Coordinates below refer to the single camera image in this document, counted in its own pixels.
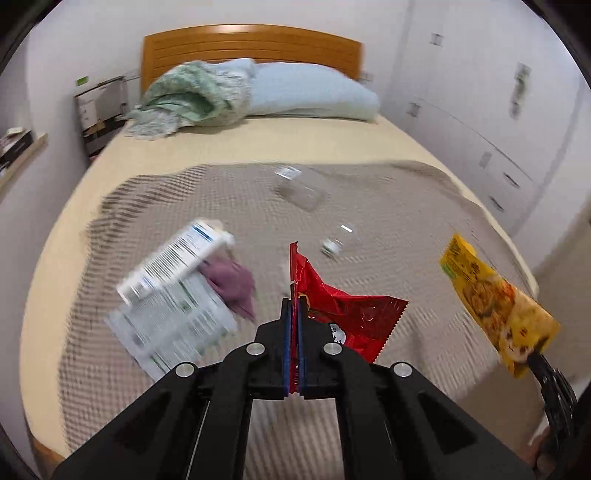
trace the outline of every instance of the purple cloth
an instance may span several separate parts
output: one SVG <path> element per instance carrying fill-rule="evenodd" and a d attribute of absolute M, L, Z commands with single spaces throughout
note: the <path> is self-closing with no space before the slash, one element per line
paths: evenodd
<path fill-rule="evenodd" d="M 199 271 L 230 310 L 248 320 L 255 320 L 252 305 L 255 280 L 250 270 L 229 258 L 216 257 L 203 262 Z"/>

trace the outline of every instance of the clear plastic bottle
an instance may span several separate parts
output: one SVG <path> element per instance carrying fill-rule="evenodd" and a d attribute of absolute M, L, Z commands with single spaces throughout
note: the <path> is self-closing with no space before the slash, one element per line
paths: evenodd
<path fill-rule="evenodd" d="M 359 238 L 355 228 L 348 223 L 343 223 L 322 242 L 322 253 L 337 258 L 353 251 L 358 243 Z"/>
<path fill-rule="evenodd" d="M 281 167 L 275 174 L 279 178 L 277 193 L 307 212 L 318 207 L 326 196 L 324 179 L 309 168 Z"/>

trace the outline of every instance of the light blue pillow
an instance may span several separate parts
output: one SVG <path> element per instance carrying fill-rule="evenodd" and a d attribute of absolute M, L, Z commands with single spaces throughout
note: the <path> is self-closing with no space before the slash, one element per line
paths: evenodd
<path fill-rule="evenodd" d="M 216 63 L 215 65 L 216 70 L 219 72 L 238 70 L 246 73 L 249 78 L 253 78 L 256 74 L 256 63 L 253 59 L 234 59 Z"/>
<path fill-rule="evenodd" d="M 251 80 L 248 115 L 351 118 L 370 121 L 378 96 L 341 72 L 311 63 L 262 63 Z"/>

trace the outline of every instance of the metal bolt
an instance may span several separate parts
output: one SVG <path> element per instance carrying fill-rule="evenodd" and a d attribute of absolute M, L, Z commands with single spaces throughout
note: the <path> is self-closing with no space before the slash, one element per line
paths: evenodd
<path fill-rule="evenodd" d="M 250 345 L 248 345 L 246 347 L 246 353 L 250 354 L 250 355 L 261 355 L 265 352 L 265 345 L 263 345 L 262 343 L 251 343 Z"/>
<path fill-rule="evenodd" d="M 190 377 L 191 375 L 193 375 L 194 371 L 195 367 L 191 364 L 180 364 L 177 365 L 177 368 L 174 369 L 174 372 L 179 377 Z"/>
<path fill-rule="evenodd" d="M 325 343 L 324 347 L 322 348 L 329 355 L 338 355 L 343 351 L 343 347 L 341 347 L 341 345 L 336 342 Z"/>
<path fill-rule="evenodd" d="M 394 365 L 394 373 L 399 377 L 407 377 L 413 373 L 413 368 L 409 364 L 399 363 Z"/>

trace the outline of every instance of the wooden headboard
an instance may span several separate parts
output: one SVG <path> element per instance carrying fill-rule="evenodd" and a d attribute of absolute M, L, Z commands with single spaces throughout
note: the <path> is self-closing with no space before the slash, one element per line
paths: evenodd
<path fill-rule="evenodd" d="M 318 63 L 359 78 L 362 45 L 348 38 L 279 25 L 202 25 L 144 38 L 142 92 L 185 61 L 252 58 L 257 62 Z"/>

